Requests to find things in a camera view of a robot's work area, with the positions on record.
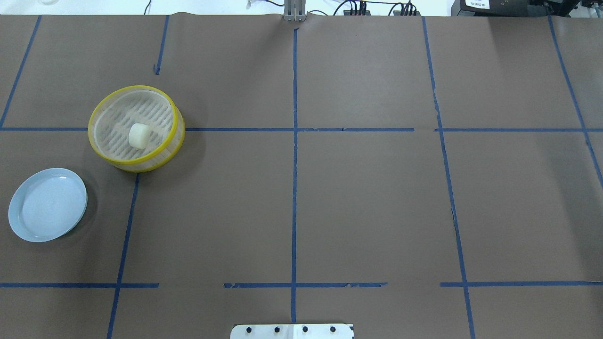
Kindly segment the pale white steamed bun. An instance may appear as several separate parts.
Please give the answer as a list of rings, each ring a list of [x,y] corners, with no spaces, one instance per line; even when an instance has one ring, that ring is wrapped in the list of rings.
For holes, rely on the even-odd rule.
[[[128,143],[132,148],[145,149],[151,137],[152,128],[146,124],[133,124],[128,134]]]

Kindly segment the yellow round steamer basket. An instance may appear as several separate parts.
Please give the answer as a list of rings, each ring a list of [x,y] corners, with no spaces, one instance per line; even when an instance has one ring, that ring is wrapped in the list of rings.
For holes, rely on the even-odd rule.
[[[145,149],[128,142],[133,124],[152,128]],[[127,172],[153,171],[172,160],[186,133],[184,118],[174,101],[163,91],[145,85],[119,89],[93,110],[88,138],[93,150],[108,163]]]

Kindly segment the black box device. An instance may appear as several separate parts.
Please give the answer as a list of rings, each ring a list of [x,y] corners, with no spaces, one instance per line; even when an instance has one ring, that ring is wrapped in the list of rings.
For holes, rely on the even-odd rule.
[[[529,0],[455,0],[451,16],[467,17],[543,17],[549,15],[543,6]]]

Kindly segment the light blue plate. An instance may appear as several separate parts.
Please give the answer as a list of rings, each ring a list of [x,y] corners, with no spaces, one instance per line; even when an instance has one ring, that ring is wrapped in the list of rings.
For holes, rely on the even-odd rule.
[[[81,177],[67,168],[48,168],[21,183],[7,217],[22,240],[47,242],[70,232],[87,207],[88,191]]]

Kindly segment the aluminium frame post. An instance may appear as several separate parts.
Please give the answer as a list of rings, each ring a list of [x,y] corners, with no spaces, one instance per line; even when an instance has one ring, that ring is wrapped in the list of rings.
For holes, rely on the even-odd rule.
[[[306,0],[284,0],[285,22],[303,22],[306,18]]]

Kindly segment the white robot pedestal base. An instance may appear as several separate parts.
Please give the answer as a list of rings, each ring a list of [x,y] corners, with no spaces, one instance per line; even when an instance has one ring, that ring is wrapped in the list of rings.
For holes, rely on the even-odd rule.
[[[240,324],[233,327],[231,339],[353,339],[352,324]]]

